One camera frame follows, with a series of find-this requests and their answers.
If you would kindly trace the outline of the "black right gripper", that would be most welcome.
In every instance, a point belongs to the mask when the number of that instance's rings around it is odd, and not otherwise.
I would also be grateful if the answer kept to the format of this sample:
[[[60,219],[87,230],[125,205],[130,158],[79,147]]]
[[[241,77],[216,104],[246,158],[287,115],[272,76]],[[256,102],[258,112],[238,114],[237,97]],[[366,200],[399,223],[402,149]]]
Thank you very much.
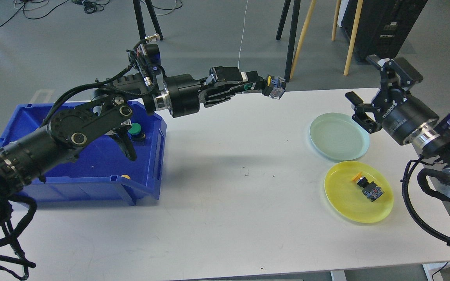
[[[366,61],[380,71],[380,91],[371,104],[364,103],[354,91],[345,93],[354,109],[352,119],[359,126],[369,134],[383,128],[403,146],[422,124],[436,124],[439,116],[411,95],[410,89],[422,82],[423,76],[405,58],[381,59],[378,55],[369,55]],[[367,113],[375,114],[375,120]]]

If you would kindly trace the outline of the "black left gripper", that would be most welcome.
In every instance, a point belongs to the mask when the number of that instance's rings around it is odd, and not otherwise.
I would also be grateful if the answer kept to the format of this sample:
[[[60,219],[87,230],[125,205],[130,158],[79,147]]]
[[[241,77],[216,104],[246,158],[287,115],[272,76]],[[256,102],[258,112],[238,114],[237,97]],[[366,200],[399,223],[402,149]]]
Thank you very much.
[[[268,88],[268,80],[257,71],[244,72],[232,66],[214,66],[208,78],[194,79],[190,74],[174,75],[164,78],[164,88],[170,98],[170,114],[173,118],[197,113],[201,104],[212,107],[229,101],[236,94],[245,91],[239,85],[249,85],[254,90]]]

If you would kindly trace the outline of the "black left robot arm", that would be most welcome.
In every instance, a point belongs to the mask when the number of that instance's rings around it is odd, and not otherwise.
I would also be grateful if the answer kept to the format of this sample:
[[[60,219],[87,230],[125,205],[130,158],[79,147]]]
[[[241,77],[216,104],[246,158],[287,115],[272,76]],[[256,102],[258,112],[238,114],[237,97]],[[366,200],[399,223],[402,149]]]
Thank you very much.
[[[67,162],[75,162],[90,143],[107,135],[131,161],[137,155],[130,138],[134,114],[128,101],[141,98],[148,115],[168,110],[172,117],[197,113],[200,105],[212,107],[244,91],[261,91],[279,99],[286,82],[278,76],[266,78],[256,71],[215,66],[209,76],[195,80],[191,75],[167,76],[160,63],[156,41],[146,36],[127,50],[130,64],[103,82],[74,87],[52,105],[32,133],[0,148],[0,247],[10,245],[16,258],[0,255],[0,270],[25,281],[29,268],[18,237],[36,213],[36,200],[20,195],[36,178],[45,183],[45,173]]]

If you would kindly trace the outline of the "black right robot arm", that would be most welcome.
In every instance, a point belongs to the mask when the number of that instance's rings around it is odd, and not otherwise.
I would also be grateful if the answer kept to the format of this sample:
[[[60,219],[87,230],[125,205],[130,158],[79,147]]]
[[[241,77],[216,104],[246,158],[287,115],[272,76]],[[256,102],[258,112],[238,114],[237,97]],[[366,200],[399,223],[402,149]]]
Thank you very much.
[[[352,103],[352,119],[367,133],[384,129],[400,146],[412,144],[420,151],[417,160],[407,163],[402,177],[402,198],[414,222],[450,246],[450,237],[429,226],[414,209],[409,196],[409,183],[418,164],[425,168],[416,178],[421,190],[436,199],[450,202],[450,113],[444,119],[411,94],[411,88],[423,81],[423,76],[403,57],[382,59],[369,55],[366,60],[380,72],[380,90],[370,103],[355,92],[345,97]],[[443,164],[432,169],[425,159]]]

